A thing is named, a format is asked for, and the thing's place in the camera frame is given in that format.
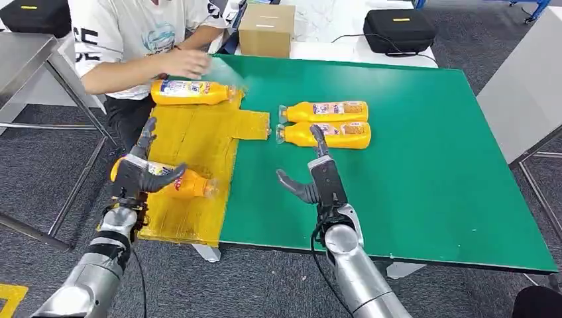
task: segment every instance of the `green tabletop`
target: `green tabletop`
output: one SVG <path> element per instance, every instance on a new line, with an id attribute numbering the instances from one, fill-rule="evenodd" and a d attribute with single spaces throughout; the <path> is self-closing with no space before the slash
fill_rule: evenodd
<path id="1" fill-rule="evenodd" d="M 369 255 L 528 272 L 557 270 L 460 70 L 222 56 L 249 87 L 243 109 L 363 100 L 366 150 L 333 149 Z M 308 249 L 315 207 L 277 182 L 309 182 L 311 148 L 240 141 L 221 242 Z"/>

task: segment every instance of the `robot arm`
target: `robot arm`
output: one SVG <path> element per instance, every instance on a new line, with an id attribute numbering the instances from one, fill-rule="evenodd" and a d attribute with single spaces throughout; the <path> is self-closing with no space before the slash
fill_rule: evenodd
<path id="1" fill-rule="evenodd" d="M 146 197 L 179 178 L 186 165 L 165 176 L 148 172 L 147 154 L 156 138 L 156 119 L 150 118 L 131 152 L 119 164 L 113 182 L 114 202 L 106 209 L 99 232 L 64 284 L 32 317 L 106 317 L 132 252 L 132 243 L 144 225 Z"/>
<path id="2" fill-rule="evenodd" d="M 318 141 L 317 158 L 308 163 L 312 183 L 300 184 L 282 170 L 277 170 L 277 176 L 302 201 L 317 204 L 317 226 L 312 239 L 319 234 L 318 241 L 326 249 L 346 309 L 355 318 L 412 318 L 363 250 L 359 218 L 347 202 L 322 130 L 312 125 L 310 131 Z"/>

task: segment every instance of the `black case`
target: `black case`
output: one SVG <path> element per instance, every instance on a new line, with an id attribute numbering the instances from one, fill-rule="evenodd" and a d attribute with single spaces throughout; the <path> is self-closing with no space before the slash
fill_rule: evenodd
<path id="1" fill-rule="evenodd" d="M 71 30 L 67 0 L 14 0 L 0 10 L 0 19 L 12 32 L 62 38 Z"/>
<path id="2" fill-rule="evenodd" d="M 385 54 L 399 51 L 384 38 L 392 41 L 403 53 L 424 51 L 435 38 L 435 28 L 421 11 L 415 9 L 371 10 L 365 17 L 363 32 L 370 49 Z"/>

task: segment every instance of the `gray carpet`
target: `gray carpet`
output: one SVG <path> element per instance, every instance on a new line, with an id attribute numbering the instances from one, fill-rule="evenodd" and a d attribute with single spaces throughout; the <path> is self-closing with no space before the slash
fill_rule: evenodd
<path id="1" fill-rule="evenodd" d="M 534 5 L 525 4 L 529 10 Z M 525 35 L 525 14 L 506 3 L 429 0 L 425 12 L 438 26 L 433 50 L 443 67 L 462 68 L 475 91 Z M 77 109 L 28 105 L 20 122 L 85 122 Z M 0 209 L 47 231 L 93 150 L 92 132 L 9 129 L 0 136 Z M 558 140 L 549 145 L 562 150 Z M 64 281 L 94 234 L 109 197 L 107 171 L 114 157 L 102 150 L 60 237 L 76 244 L 62 253 L 0 227 L 0 282 L 29 287 L 17 317 L 32 313 Z M 562 213 L 562 162 L 531 162 L 553 208 Z M 558 265 L 562 247 L 520 171 L 522 192 Z M 223 249 L 210 264 L 190 246 L 140 241 L 149 317 L 344 317 L 310 256 L 286 252 Z M 543 276 L 532 276 L 545 285 Z M 521 274 L 426 266 L 390 284 L 414 317 L 509 317 L 515 295 L 530 283 Z M 139 269 L 130 261 L 111 317 L 141 317 Z"/>

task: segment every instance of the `yellow bottle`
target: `yellow bottle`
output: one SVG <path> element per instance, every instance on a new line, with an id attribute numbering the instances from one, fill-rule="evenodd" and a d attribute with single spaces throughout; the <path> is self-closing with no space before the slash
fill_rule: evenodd
<path id="1" fill-rule="evenodd" d="M 214 105 L 236 94 L 232 85 L 214 81 L 157 80 L 150 90 L 152 99 L 159 105 L 208 104 Z"/>
<path id="2" fill-rule="evenodd" d="M 332 121 L 367 121 L 368 105 L 364 101 L 334 101 L 310 103 L 303 101 L 294 106 L 279 106 L 279 123 L 322 123 Z"/>
<path id="3" fill-rule="evenodd" d="M 123 158 L 117 160 L 111 169 L 110 179 L 115 181 L 115 176 L 117 175 L 117 168 L 119 163 Z M 158 162 L 148 162 L 148 171 L 151 174 L 156 174 L 161 176 L 162 174 L 168 174 L 174 169 L 173 166 L 167 164 L 161 164 Z M 176 181 L 168 184 L 160 191 L 165 191 L 170 197 L 175 197 L 177 199 L 189 199 L 191 197 L 213 197 L 217 191 L 217 180 L 216 179 L 205 179 L 201 177 L 197 172 L 187 169 L 186 172 L 179 177 Z"/>
<path id="4" fill-rule="evenodd" d="M 292 126 L 277 126 L 277 143 L 291 142 L 301 147 L 317 146 L 310 126 L 317 125 L 324 131 L 326 143 L 330 148 L 365 149 L 370 142 L 370 126 L 358 121 L 334 123 L 300 122 Z"/>

